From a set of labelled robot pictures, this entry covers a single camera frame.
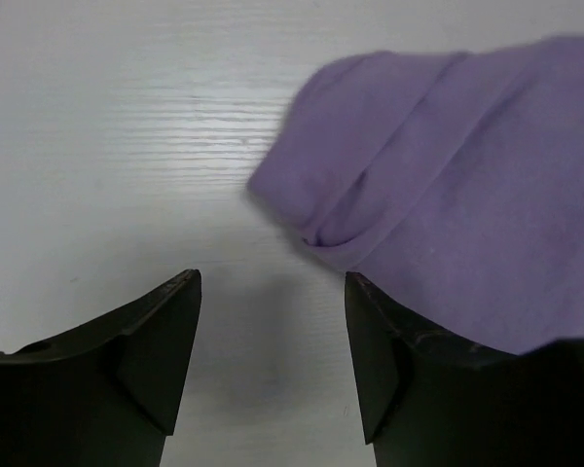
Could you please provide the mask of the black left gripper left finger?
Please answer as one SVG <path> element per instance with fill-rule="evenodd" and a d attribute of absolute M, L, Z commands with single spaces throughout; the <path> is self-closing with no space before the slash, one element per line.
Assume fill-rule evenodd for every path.
<path fill-rule="evenodd" d="M 0 466 L 157 466 L 201 309 L 185 270 L 83 325 L 0 352 Z"/>

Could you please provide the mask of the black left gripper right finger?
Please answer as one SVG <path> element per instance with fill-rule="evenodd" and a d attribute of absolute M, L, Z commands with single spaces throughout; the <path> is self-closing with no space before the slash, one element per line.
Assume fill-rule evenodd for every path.
<path fill-rule="evenodd" d="M 524 355 L 462 338 L 358 273 L 345 284 L 364 438 L 380 466 L 584 466 L 584 340 Z"/>

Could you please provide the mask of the purple t shirt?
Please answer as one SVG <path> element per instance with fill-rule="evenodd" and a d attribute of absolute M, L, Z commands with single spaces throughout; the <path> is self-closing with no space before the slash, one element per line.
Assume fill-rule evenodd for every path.
<path fill-rule="evenodd" d="M 584 338 L 584 36 L 334 61 L 248 187 L 326 264 L 471 341 Z"/>

